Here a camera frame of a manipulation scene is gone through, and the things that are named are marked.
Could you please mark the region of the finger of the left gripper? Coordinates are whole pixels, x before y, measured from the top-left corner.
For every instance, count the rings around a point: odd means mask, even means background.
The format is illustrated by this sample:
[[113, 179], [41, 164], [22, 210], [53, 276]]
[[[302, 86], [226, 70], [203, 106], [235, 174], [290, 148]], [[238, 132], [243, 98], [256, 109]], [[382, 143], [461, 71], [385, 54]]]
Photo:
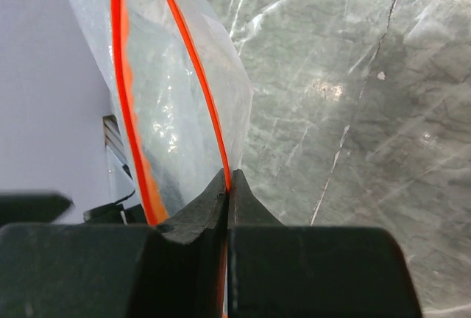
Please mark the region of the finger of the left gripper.
[[56, 192], [1, 193], [1, 224], [50, 223], [73, 206], [69, 198]]

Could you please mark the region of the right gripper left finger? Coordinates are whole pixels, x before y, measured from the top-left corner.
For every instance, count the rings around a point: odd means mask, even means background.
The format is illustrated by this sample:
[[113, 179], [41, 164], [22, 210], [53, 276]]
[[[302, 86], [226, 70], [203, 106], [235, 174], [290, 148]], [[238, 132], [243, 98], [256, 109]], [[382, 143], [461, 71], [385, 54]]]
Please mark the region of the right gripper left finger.
[[219, 172], [158, 225], [1, 223], [3, 317], [220, 317], [227, 192]]

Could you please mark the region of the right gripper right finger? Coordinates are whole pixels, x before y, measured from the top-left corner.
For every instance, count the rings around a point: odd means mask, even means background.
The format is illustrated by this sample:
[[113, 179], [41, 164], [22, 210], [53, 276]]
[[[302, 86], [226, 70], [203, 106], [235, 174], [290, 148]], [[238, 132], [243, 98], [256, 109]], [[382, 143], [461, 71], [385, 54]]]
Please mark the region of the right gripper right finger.
[[231, 180], [230, 317], [421, 317], [400, 245], [379, 227], [287, 226]]

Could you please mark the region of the clear zip bag orange zipper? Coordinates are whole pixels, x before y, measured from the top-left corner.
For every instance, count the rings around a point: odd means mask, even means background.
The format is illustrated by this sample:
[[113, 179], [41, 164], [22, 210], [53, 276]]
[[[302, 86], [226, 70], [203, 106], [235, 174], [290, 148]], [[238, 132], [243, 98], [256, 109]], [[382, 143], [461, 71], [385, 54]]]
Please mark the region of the clear zip bag orange zipper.
[[69, 0], [110, 90], [148, 223], [223, 189], [241, 162], [253, 90], [207, 0]]

